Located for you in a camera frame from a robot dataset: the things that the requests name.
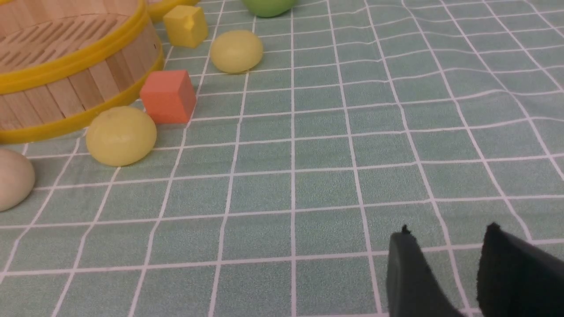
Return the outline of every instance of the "yellow plastic band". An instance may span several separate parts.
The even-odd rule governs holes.
[[[100,113],[110,108],[128,105],[136,101],[137,98],[139,98],[139,92],[149,74],[151,72],[162,70],[164,64],[165,60],[162,47],[159,45],[159,55],[151,69],[147,72],[147,74],[145,74],[145,76],[119,95],[101,105],[97,105],[95,108],[59,121],[25,129],[0,131],[0,144],[37,142],[60,137],[61,135],[87,127]]]
[[[200,0],[162,0],[149,5],[149,16],[153,23],[162,21],[162,17],[175,6],[195,6]]]
[[[0,74],[0,95],[43,86],[90,68],[129,45],[148,22],[146,0],[138,0],[133,16],[100,41],[48,63]]]

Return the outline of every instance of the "bamboo steamer basket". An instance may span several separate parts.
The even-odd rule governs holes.
[[[162,21],[165,16],[175,6],[195,6],[200,0],[147,0],[149,5],[149,15],[154,23]]]
[[[0,144],[86,127],[163,64],[146,0],[0,0]]]

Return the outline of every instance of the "green checkered tablecloth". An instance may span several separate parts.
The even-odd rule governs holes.
[[[0,214],[2,317],[384,317],[404,223],[468,316],[490,222],[564,258],[564,1],[199,5],[208,40],[164,45],[193,120],[145,160],[12,147],[38,180]],[[229,76],[208,51],[234,29],[265,55]]]

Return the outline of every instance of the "yellow cube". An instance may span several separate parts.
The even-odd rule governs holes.
[[[163,17],[170,44],[195,49],[208,37],[204,10],[200,7],[177,6]]]
[[[200,0],[148,0],[149,16],[153,23],[162,22],[165,16],[175,6],[195,6]]]

